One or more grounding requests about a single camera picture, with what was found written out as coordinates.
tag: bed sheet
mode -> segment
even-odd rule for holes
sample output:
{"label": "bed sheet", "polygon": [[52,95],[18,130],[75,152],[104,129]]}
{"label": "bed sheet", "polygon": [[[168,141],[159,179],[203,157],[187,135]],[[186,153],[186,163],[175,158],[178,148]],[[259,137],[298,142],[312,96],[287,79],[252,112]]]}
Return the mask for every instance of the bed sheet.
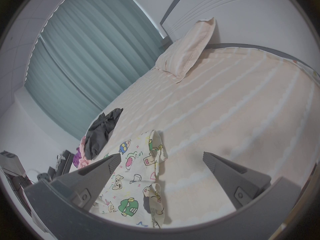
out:
{"label": "bed sheet", "polygon": [[163,228],[235,211],[203,163],[204,151],[269,174],[271,182],[284,176],[300,186],[320,152],[319,86],[293,61],[254,48],[204,50],[178,84],[152,69],[103,112],[115,108],[123,112],[95,161],[158,131],[168,155],[157,180]]}

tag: white headboard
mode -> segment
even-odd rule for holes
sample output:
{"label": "white headboard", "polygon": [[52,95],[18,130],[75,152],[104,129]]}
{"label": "white headboard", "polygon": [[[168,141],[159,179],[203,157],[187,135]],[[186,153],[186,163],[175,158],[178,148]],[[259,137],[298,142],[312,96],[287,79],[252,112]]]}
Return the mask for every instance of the white headboard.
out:
{"label": "white headboard", "polygon": [[320,50],[289,0],[175,0],[162,19],[174,42],[201,19],[214,17],[210,43],[263,46],[289,54],[320,73]]}

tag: green curtain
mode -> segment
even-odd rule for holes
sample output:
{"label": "green curtain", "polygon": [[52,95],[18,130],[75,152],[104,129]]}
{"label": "green curtain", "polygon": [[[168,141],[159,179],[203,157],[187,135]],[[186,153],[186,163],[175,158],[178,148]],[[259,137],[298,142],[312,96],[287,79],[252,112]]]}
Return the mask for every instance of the green curtain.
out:
{"label": "green curtain", "polygon": [[25,87],[54,122],[81,139],[154,66],[161,40],[132,0],[65,0],[38,38]]}

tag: pillow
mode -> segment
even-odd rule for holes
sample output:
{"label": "pillow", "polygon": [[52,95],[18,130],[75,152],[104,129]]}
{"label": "pillow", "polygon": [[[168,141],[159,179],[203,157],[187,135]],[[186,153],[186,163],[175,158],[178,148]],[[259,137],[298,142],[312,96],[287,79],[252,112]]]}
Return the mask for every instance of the pillow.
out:
{"label": "pillow", "polygon": [[170,78],[176,83],[180,82],[206,47],[215,25],[214,18],[197,21],[184,37],[175,41],[159,56],[155,68],[169,72]]}

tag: purple fabric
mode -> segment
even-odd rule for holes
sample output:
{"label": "purple fabric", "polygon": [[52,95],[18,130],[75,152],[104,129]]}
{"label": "purple fabric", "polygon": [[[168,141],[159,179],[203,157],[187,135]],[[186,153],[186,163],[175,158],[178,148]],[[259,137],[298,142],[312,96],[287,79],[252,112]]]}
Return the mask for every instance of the purple fabric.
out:
{"label": "purple fabric", "polygon": [[73,164],[76,168],[78,168],[79,165],[79,159],[81,158],[80,149],[77,148],[77,153],[73,156]]}

